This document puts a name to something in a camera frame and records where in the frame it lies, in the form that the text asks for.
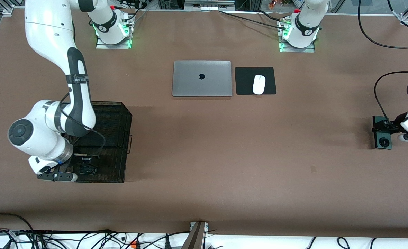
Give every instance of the mounting plate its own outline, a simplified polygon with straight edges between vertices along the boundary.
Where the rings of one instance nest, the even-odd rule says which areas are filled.
[[[314,53],[315,43],[312,41],[308,47],[297,48],[291,46],[288,41],[283,39],[284,33],[286,33],[291,28],[291,20],[288,18],[281,18],[276,22],[278,27],[285,27],[286,30],[278,29],[278,40],[279,40],[279,52],[297,52],[297,53]]]
[[[124,12],[124,17],[123,18],[128,18],[128,13]],[[96,36],[98,37],[96,40],[96,48],[97,49],[131,49],[132,48],[132,39],[133,39],[133,30],[135,26],[135,19],[136,17],[133,16],[130,20],[127,22],[124,22],[123,25],[128,24],[129,27],[123,27],[122,30],[125,33],[128,33],[128,36],[125,37],[121,42],[117,44],[105,44],[101,39],[98,37],[98,33]]]
[[[373,116],[373,128],[375,124],[387,120],[382,116]],[[385,132],[373,132],[374,135],[374,145],[377,149],[391,150],[392,149],[392,135]]]

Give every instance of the cable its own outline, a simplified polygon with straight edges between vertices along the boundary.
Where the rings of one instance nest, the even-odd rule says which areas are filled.
[[[33,230],[33,227],[30,225],[30,223],[29,223],[26,219],[24,219],[22,216],[20,216],[20,215],[17,215],[17,214],[9,214],[9,213],[0,213],[0,216],[13,216],[13,217],[19,218],[19,219],[22,220],[25,224],[27,224],[27,226],[30,228],[30,230],[31,230],[32,233],[35,233],[35,231]],[[44,247],[45,249],[47,249],[47,246],[45,246],[45,244],[44,244],[44,238],[42,237],[42,235],[37,235],[37,236],[39,236],[39,238],[41,239],[41,243],[43,244],[43,247]]]
[[[374,243],[374,241],[376,240],[377,238],[373,238],[372,240],[371,240],[371,242],[370,242],[370,249],[373,249],[373,243]]]
[[[308,245],[307,249],[310,249],[310,248],[311,248],[311,246],[313,245],[313,243],[315,242],[315,240],[316,240],[316,236],[314,236],[313,239],[311,239],[310,244]]]
[[[128,245],[127,245],[127,247],[125,248],[125,249],[128,249],[132,244],[133,244],[133,242],[135,242],[137,239],[139,239],[139,236],[141,236],[141,235],[143,235],[144,233],[138,233],[137,235],[136,235],[136,238],[134,239],[134,240],[132,240],[130,243],[128,243]]]
[[[383,77],[385,77],[385,76],[387,76],[387,75],[391,75],[391,74],[408,74],[408,71],[396,71],[396,72],[390,72],[390,73],[384,74],[383,76],[379,77],[378,80],[376,80],[376,83],[374,84],[374,89],[373,89],[373,91],[374,91],[374,97],[375,97],[375,99],[376,99],[376,102],[378,103],[378,105],[379,105],[379,107],[380,107],[380,109],[381,109],[381,111],[382,111],[382,114],[384,115],[384,117],[385,117],[386,120],[388,121],[389,125],[392,127],[392,129],[395,129],[395,130],[399,131],[399,129],[397,129],[396,127],[393,126],[392,123],[390,123],[390,120],[389,120],[389,118],[387,117],[387,114],[386,114],[386,112],[384,111],[384,108],[382,107],[381,102],[380,102],[379,99],[378,99],[378,95],[376,94],[376,86],[378,86],[379,81],[380,81]]]
[[[408,49],[408,47],[397,47],[397,46],[389,46],[389,45],[385,45],[385,44],[380,44],[377,41],[374,41],[372,38],[370,38],[370,36],[367,35],[367,33],[365,33],[364,29],[362,28],[362,23],[361,23],[361,2],[362,0],[359,0],[358,4],[357,4],[357,23],[359,24],[359,28],[362,32],[362,34],[372,43],[381,46],[381,47],[387,47],[387,48],[396,48],[396,49]]]
[[[270,19],[272,19],[272,20],[279,21],[279,19],[274,18],[273,16],[271,16],[271,15],[267,14],[265,11],[262,11],[262,10],[255,10],[255,12],[262,13],[262,14],[264,14],[265,16],[267,16],[268,18],[270,18]]]
[[[245,1],[242,3],[242,5],[240,5],[239,8],[236,9],[236,11],[238,11],[239,9],[241,9],[242,6],[244,6],[244,4],[245,4],[246,2],[247,2],[247,0],[245,0]]]
[[[347,244],[347,247],[343,246],[340,242],[340,240],[345,241],[345,243]],[[343,249],[350,249],[350,246],[348,244],[348,241],[344,238],[344,237],[338,237],[336,238],[336,242],[338,243],[338,246],[342,247]]]
[[[99,149],[97,149],[94,153],[90,153],[87,156],[95,156],[99,151],[102,150],[102,148],[104,148],[104,145],[106,145],[106,138],[104,137],[103,134],[97,132],[96,130],[85,126],[83,123],[77,121],[76,119],[72,118],[72,116],[68,115],[67,113],[64,112],[64,110],[61,108],[62,102],[68,97],[69,93],[67,93],[63,99],[61,99],[60,103],[59,103],[59,108],[61,109],[61,113],[64,114],[67,118],[69,118],[70,120],[72,120],[73,122],[77,123],[80,126],[83,126],[85,129],[88,129],[89,131],[92,131],[98,135],[100,135],[102,137],[102,145],[99,147]]]
[[[389,5],[389,9],[391,10],[391,12],[393,12],[394,16],[395,16],[396,18],[398,18],[399,15],[393,10],[392,3],[390,3],[390,0],[387,0],[387,4]],[[406,24],[404,21],[402,21],[402,20],[399,20],[399,21],[400,21],[400,23],[403,24],[405,27],[408,27],[408,24]]]
[[[158,242],[158,241],[160,241],[160,240],[162,240],[162,239],[165,239],[166,237],[169,237],[169,236],[172,236],[172,235],[181,234],[181,233],[189,233],[189,232],[190,232],[190,231],[178,232],[178,233],[171,233],[171,234],[166,235],[166,236],[163,236],[163,237],[161,237],[161,238],[159,238],[159,239],[157,239],[157,240],[155,240],[155,241],[152,241],[150,244],[144,246],[144,248],[142,248],[142,249],[146,249],[147,247],[149,247],[149,246],[151,246],[151,245],[154,245],[156,242]]]
[[[141,19],[145,14],[147,14],[148,10],[145,10],[144,13],[142,13],[142,15],[140,17],[138,17],[138,19],[136,19],[136,21],[133,24],[136,24],[136,22],[139,21],[139,19]]]
[[[136,12],[135,12],[131,17],[128,17],[127,19],[124,19],[124,22],[126,22],[126,21],[132,19],[133,17],[135,17],[136,14],[139,12],[139,10],[140,10],[140,9],[136,9]]]
[[[230,14],[230,13],[226,13],[226,12],[224,12],[224,11],[220,11],[220,10],[218,10],[218,11],[221,12],[221,13],[223,13],[223,14],[225,14],[225,15],[228,15],[228,16],[233,16],[233,17],[237,17],[237,18],[240,18],[240,19],[244,19],[244,20],[250,21],[250,22],[256,22],[257,24],[262,24],[262,25],[266,25],[266,26],[269,26],[269,27],[273,27],[273,28],[285,30],[284,27],[278,27],[278,26],[275,26],[275,25],[265,24],[265,23],[263,23],[263,22],[258,22],[258,21],[251,20],[251,19],[248,19],[248,18],[245,18],[245,17],[242,17],[242,16],[236,16],[236,15],[233,15],[233,14]]]

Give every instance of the power cord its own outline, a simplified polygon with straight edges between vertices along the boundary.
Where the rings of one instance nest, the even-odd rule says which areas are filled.
[[[0,213],[0,216],[13,216],[13,217],[19,218],[20,220],[22,220],[27,225],[27,227],[30,228],[32,233],[35,233],[35,231],[33,230],[33,227],[31,226],[31,224],[26,219],[24,219],[24,217],[22,217],[20,215],[10,214],[10,213]],[[10,234],[8,234],[8,235],[9,235],[10,239],[13,240],[16,243],[15,239],[13,237],[11,237]],[[47,249],[47,246],[44,243],[44,238],[43,238],[42,234],[36,234],[36,236],[39,237],[39,239],[41,240],[41,244],[42,244],[43,248]]]
[[[315,240],[316,240],[316,236],[314,236],[313,239],[311,239],[310,244],[308,245],[307,249],[311,249]]]
[[[345,246],[343,246],[343,245],[341,244],[341,240],[343,240],[343,241],[346,243],[347,247],[345,247]],[[338,237],[338,238],[336,239],[336,242],[338,243],[338,246],[342,247],[343,249],[350,249],[350,246],[349,246],[349,244],[348,244],[348,241],[347,241],[344,237]]]
[[[181,233],[189,233],[189,232],[190,232],[190,231],[178,232],[178,233],[171,233],[171,234],[165,235],[165,236],[163,236],[163,237],[161,237],[161,238],[159,238],[159,239],[157,239],[157,240],[154,240],[154,241],[150,242],[150,244],[144,246],[144,248],[142,248],[142,249],[146,249],[147,247],[149,247],[149,246],[151,246],[151,245],[154,245],[156,242],[158,242],[158,241],[160,241],[160,240],[162,240],[162,239],[165,239],[165,238],[167,238],[167,237],[169,237],[169,236],[173,236],[173,235],[181,234]]]
[[[398,14],[393,10],[392,3],[390,3],[390,0],[387,0],[387,4],[389,5],[389,9],[391,12],[393,12],[395,17],[398,17]],[[405,27],[408,27],[408,24],[406,24],[404,21],[399,20],[401,24],[403,24]]]
[[[264,14],[265,16],[267,16],[268,18],[270,18],[270,19],[272,19],[272,20],[275,20],[275,21],[277,21],[277,22],[279,21],[279,19],[274,18],[273,16],[271,16],[271,15],[267,14],[265,11],[262,11],[262,10],[255,10],[255,12],[262,13],[262,14]]]
[[[378,99],[378,95],[376,94],[376,87],[378,86],[379,81],[380,81],[383,77],[388,76],[388,75],[391,75],[391,74],[408,74],[408,71],[396,71],[396,72],[390,72],[390,73],[384,74],[383,76],[379,77],[379,79],[376,80],[376,83],[374,84],[374,89],[373,89],[373,91],[374,91],[374,97],[375,97],[375,99],[376,99],[376,102],[377,102],[378,105],[379,105],[379,108],[380,108],[381,111],[382,111],[382,114],[384,115],[384,117],[386,118],[387,121],[389,121],[389,118],[387,117],[387,114],[386,114],[386,112],[384,111],[384,108],[382,107],[381,102],[380,102],[379,99]],[[398,131],[399,131],[399,129],[396,129],[390,122],[389,122],[389,125],[392,127],[392,129],[395,129],[395,130],[398,130]]]
[[[168,233],[166,233],[165,234],[166,235],[166,237],[165,237],[165,246],[164,246],[164,249],[172,249],[172,246],[170,245],[170,237],[169,237],[169,234]]]
[[[251,20],[251,19],[248,19],[248,18],[245,18],[245,17],[242,17],[242,16],[236,16],[236,15],[233,15],[233,14],[230,14],[230,13],[226,13],[226,12],[224,12],[224,11],[220,11],[220,10],[218,10],[218,11],[219,11],[220,13],[223,13],[223,14],[228,15],[228,16],[233,16],[233,17],[236,17],[236,18],[240,18],[240,19],[244,19],[244,20],[250,21],[250,22],[256,22],[257,24],[262,24],[262,25],[266,25],[266,26],[269,26],[269,27],[273,27],[273,28],[285,30],[284,27],[278,27],[278,26],[271,25],[271,24],[265,24],[265,23],[263,23],[263,22],[258,22],[258,21]]]
[[[373,238],[372,240],[371,240],[371,242],[370,242],[370,249],[373,249],[373,243],[374,243],[374,241],[376,240],[377,238]]]
[[[99,149],[97,149],[94,153],[90,153],[87,156],[95,156],[96,154],[98,154],[102,148],[104,148],[104,145],[106,145],[106,138],[104,137],[103,134],[101,134],[100,132],[97,132],[96,130],[85,126],[83,123],[77,121],[76,119],[72,118],[72,116],[68,115],[67,113],[64,112],[64,110],[61,108],[62,102],[68,97],[69,93],[67,93],[64,98],[61,99],[60,103],[59,103],[59,108],[61,109],[61,113],[64,114],[68,119],[72,120],[73,122],[77,123],[80,126],[83,126],[85,129],[88,129],[89,131],[92,131],[98,135],[100,135],[102,137],[102,145],[99,147]]]
[[[127,19],[124,19],[124,22],[126,22],[126,21],[128,21],[128,20],[131,20],[133,17],[135,17],[136,14],[139,12],[139,10],[140,10],[140,9],[136,9],[136,12],[135,12],[131,17],[128,17]]]
[[[387,48],[396,48],[396,49],[408,49],[408,47],[397,47],[397,46],[390,46],[390,45],[386,45],[386,44],[380,44],[377,41],[374,41],[372,38],[370,38],[370,36],[367,35],[367,33],[364,31],[364,29],[362,28],[362,23],[361,23],[361,2],[362,0],[359,0],[358,4],[357,4],[357,23],[359,24],[359,28],[362,32],[362,34],[372,43],[381,46],[381,47],[387,47]]]

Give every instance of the white floor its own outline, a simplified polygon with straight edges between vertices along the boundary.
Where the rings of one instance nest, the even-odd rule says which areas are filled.
[[[79,240],[84,234],[54,234],[52,238],[57,239],[74,239]],[[153,241],[155,239],[163,237],[162,233],[145,233],[140,237],[140,242]],[[79,249],[93,249],[93,245],[102,240],[104,234],[95,235],[91,238],[87,238],[82,241]],[[116,238],[121,239],[125,237],[124,233],[119,234]],[[136,237],[136,233],[127,233],[126,244],[130,243]],[[170,237],[170,244],[172,247],[180,247],[185,241],[187,234],[172,235]],[[28,241],[28,238],[21,235],[18,237],[22,241]],[[235,236],[235,235],[207,235],[206,247],[209,249],[223,246],[223,249],[306,249],[310,244],[312,237],[283,237],[283,236]],[[370,241],[372,238],[346,238],[350,249],[369,249]],[[8,242],[8,236],[0,236],[0,248],[3,248]],[[78,245],[77,241],[61,241],[67,249],[75,249]],[[101,242],[99,242],[94,248],[99,248]],[[156,243],[161,248],[165,246],[165,240],[160,240]],[[30,249],[31,244],[20,244],[21,249]],[[48,244],[49,249],[58,249],[57,246]],[[120,249],[127,246],[122,246],[117,242],[108,241],[103,249]],[[318,237],[311,249],[340,249],[338,246],[336,237]],[[156,249],[155,246],[149,246],[147,249]],[[396,238],[378,238],[373,245],[373,249],[408,249],[408,239],[396,239]]]

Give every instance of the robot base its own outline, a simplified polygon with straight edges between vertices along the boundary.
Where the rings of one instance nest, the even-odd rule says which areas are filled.
[[[291,44],[286,41],[283,36],[287,35],[287,32],[291,29],[291,19],[290,16],[281,18],[277,21],[278,27],[285,27],[286,30],[278,29],[278,38],[279,38],[279,52],[297,52],[297,53],[314,53],[315,52],[315,43],[314,41],[308,47],[297,48],[291,46]]]
[[[126,12],[122,12],[122,18],[128,19],[129,14]],[[97,49],[131,49],[132,48],[132,39],[133,39],[133,30],[135,24],[136,17],[133,16],[126,22],[122,23],[122,32],[125,33],[125,37],[117,44],[106,44],[98,37],[98,31],[96,30],[96,36],[98,37],[96,40],[96,48]]]
[[[382,116],[373,116],[373,136],[374,136],[374,145],[377,149],[392,149],[392,135],[378,129],[378,126],[384,121],[388,121],[385,117]]]

